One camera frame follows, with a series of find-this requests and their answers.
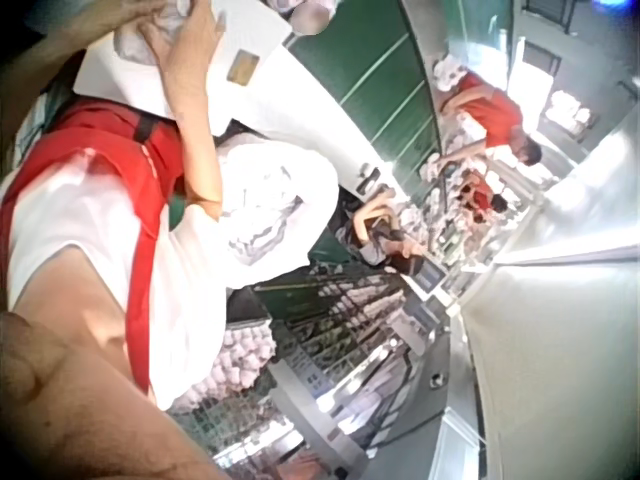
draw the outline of green panel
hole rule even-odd
[[[350,263],[353,258],[336,237],[325,229],[309,252],[309,258],[325,263]]]
[[[400,155],[419,126],[432,115],[430,105],[427,87],[423,87],[378,136],[373,146],[383,160],[392,161]]]
[[[396,0],[346,0],[324,32],[291,52],[340,101],[406,32]]]
[[[469,43],[500,47],[500,30],[513,27],[513,2],[510,0],[442,0],[450,46],[460,56]]]
[[[184,215],[184,209],[186,207],[186,202],[184,197],[180,195],[173,195],[171,200],[169,200],[169,229],[173,230],[176,228],[180,220],[182,220],[182,216]]]
[[[405,181],[407,181],[411,175],[417,175],[416,172],[425,160],[425,157],[437,145],[437,136],[432,128],[432,124],[433,120],[428,120],[426,123],[414,129],[411,143],[404,147],[404,153],[398,158],[393,167],[393,174],[403,187]]]
[[[351,118],[359,119],[360,130],[372,139],[423,78],[413,44],[407,39],[349,97],[343,108]]]

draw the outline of white bag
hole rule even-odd
[[[153,23],[173,43],[191,10],[191,0],[169,0],[167,6],[154,15]],[[118,28],[113,37],[113,47],[120,58],[143,65],[155,65],[156,61],[137,24]]]

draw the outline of hand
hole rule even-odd
[[[385,187],[381,192],[380,196],[382,198],[395,198],[396,191],[391,187]]]
[[[159,12],[166,4],[167,0],[95,0],[52,35],[74,53],[126,23]]]
[[[216,22],[210,1],[193,0],[191,15],[173,45],[150,22],[139,29],[156,57],[174,115],[202,102],[206,105],[209,65],[225,32],[224,17]]]
[[[442,106],[441,111],[444,116],[452,115],[457,112],[458,106],[454,100],[454,98],[450,98],[449,101]]]

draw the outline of dark hair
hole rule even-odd
[[[533,141],[529,136],[527,136],[527,143],[524,146],[524,151],[527,155],[527,160],[525,160],[524,164],[527,167],[532,167],[542,160],[542,147],[540,147],[540,145]]]
[[[409,258],[405,258],[401,253],[396,253],[389,257],[388,265],[398,273],[413,277],[422,269],[424,257],[422,255],[411,255]]]
[[[491,208],[493,208],[493,211],[496,213],[504,213],[509,208],[509,203],[502,195],[496,193],[491,199]]]

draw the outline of window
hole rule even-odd
[[[545,116],[574,137],[580,137],[594,123],[591,110],[562,90],[551,95],[551,106],[545,112]]]
[[[529,65],[539,68],[552,77],[556,76],[558,69],[560,68],[560,57],[527,41],[524,43],[524,56],[522,60],[524,63],[528,63]]]
[[[525,10],[560,25],[569,33],[578,0],[524,0]]]

